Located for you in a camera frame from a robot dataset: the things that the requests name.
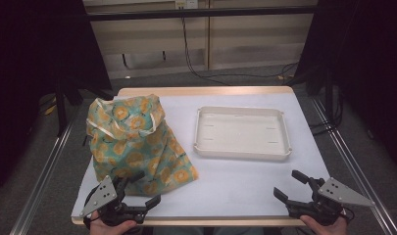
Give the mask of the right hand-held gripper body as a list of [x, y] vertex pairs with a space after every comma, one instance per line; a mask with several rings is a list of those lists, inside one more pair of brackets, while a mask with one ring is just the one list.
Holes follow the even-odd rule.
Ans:
[[324, 185], [319, 190], [320, 197], [309, 204], [310, 209], [288, 209], [290, 217], [299, 218], [301, 215], [308, 215], [323, 226], [333, 224], [338, 217], [346, 217], [344, 206], [355, 205], [373, 207], [374, 202], [344, 185], [333, 177], [324, 181]]

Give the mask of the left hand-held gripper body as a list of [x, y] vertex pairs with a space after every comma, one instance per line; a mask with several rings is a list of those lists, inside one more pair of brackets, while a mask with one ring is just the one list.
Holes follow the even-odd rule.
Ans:
[[106, 175], [87, 196], [84, 208], [79, 214], [86, 227], [90, 226], [90, 217], [95, 211], [98, 211], [101, 220], [109, 226], [116, 226], [127, 220], [133, 220], [137, 224], [143, 223], [146, 214], [130, 213], [128, 205], [117, 199], [114, 178]]

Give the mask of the fruit print fabric bag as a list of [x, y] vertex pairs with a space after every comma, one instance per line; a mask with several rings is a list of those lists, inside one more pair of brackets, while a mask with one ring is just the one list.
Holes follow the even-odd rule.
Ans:
[[198, 178], [165, 120], [154, 94], [114, 101], [95, 99], [86, 119], [96, 178], [144, 176], [125, 188], [128, 195], [154, 196]]

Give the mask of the white plastic tray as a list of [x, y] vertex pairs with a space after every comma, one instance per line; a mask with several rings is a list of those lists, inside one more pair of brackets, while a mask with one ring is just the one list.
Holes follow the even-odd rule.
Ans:
[[200, 108], [193, 147], [217, 159], [281, 162], [292, 153], [284, 112], [262, 108]]

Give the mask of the person's left hand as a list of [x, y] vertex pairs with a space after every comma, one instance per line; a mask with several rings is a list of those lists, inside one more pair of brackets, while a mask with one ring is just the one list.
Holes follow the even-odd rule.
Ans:
[[94, 211], [90, 217], [90, 235], [123, 235], [136, 225], [135, 221], [127, 220], [119, 225], [109, 226], [101, 220], [98, 211]]

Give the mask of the person's right hand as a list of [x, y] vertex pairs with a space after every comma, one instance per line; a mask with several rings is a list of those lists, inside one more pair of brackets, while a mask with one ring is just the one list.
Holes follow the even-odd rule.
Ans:
[[343, 217], [338, 217], [333, 224], [328, 226], [319, 224], [308, 215], [301, 215], [300, 220], [303, 221], [317, 235], [348, 235], [348, 223]]

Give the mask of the black metal stand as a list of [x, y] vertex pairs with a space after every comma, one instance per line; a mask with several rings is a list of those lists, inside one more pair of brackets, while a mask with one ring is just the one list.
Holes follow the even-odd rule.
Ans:
[[66, 113], [66, 107], [65, 107], [65, 93], [64, 93], [64, 90], [62, 87], [62, 81], [60, 78], [58, 78], [56, 81], [55, 95], [56, 95], [56, 107], [57, 107], [57, 115], [58, 115], [58, 122], [59, 122], [57, 136], [60, 137], [68, 125], [67, 113]]

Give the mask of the dark curtain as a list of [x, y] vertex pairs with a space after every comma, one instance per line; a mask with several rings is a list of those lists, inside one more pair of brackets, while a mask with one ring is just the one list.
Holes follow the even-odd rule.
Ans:
[[295, 74], [331, 78], [397, 164], [397, 0], [318, 0]]
[[0, 187], [25, 146], [42, 96], [72, 103], [110, 78], [83, 0], [0, 0]]

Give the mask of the black horizontal bar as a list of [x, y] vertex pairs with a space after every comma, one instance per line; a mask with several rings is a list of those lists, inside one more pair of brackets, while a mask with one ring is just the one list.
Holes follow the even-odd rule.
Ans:
[[187, 9], [162, 10], [141, 12], [117, 12], [87, 14], [85, 18], [90, 22], [129, 21], [129, 20], [157, 20], [177, 18], [207, 18], [207, 17], [235, 17], [262, 15], [299, 15], [312, 14], [317, 6], [286, 6], [261, 8], [217, 8], [217, 9]]

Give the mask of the aluminium rail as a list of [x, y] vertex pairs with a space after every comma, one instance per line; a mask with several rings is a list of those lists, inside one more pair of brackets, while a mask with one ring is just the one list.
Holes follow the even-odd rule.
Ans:
[[332, 127], [330, 124], [327, 123], [328, 118], [325, 115], [325, 108], [323, 103], [315, 98], [312, 98], [312, 103], [321, 121], [325, 121], [326, 132], [330, 135], [334, 146], [336, 147], [340, 157], [348, 167], [360, 191], [374, 202], [374, 206], [371, 208], [371, 211], [376, 218], [379, 226], [382, 228], [383, 234], [397, 235], [397, 226], [392, 220], [390, 213], [372, 188], [370, 182], [363, 173], [361, 167], [355, 159], [355, 156], [352, 154], [351, 150], [347, 146], [342, 135], [336, 127]]
[[27, 198], [26, 203], [21, 210], [9, 235], [26, 235], [35, 217], [37, 209], [41, 203], [44, 192], [48, 187], [54, 168], [56, 167], [57, 162], [61, 157], [64, 148], [68, 142], [73, 127], [74, 121], [72, 120], [66, 125], [66, 128], [64, 129], [62, 134], [57, 138], [54, 147], [51, 150], [50, 155], [48, 156], [47, 162], [45, 163], [44, 168], [42, 169], [38, 179], [36, 180], [30, 196]]

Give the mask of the white wall socket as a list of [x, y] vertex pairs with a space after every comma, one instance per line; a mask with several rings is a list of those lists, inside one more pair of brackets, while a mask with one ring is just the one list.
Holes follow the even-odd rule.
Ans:
[[174, 3], [177, 10], [198, 8], [198, 0], [174, 0]]

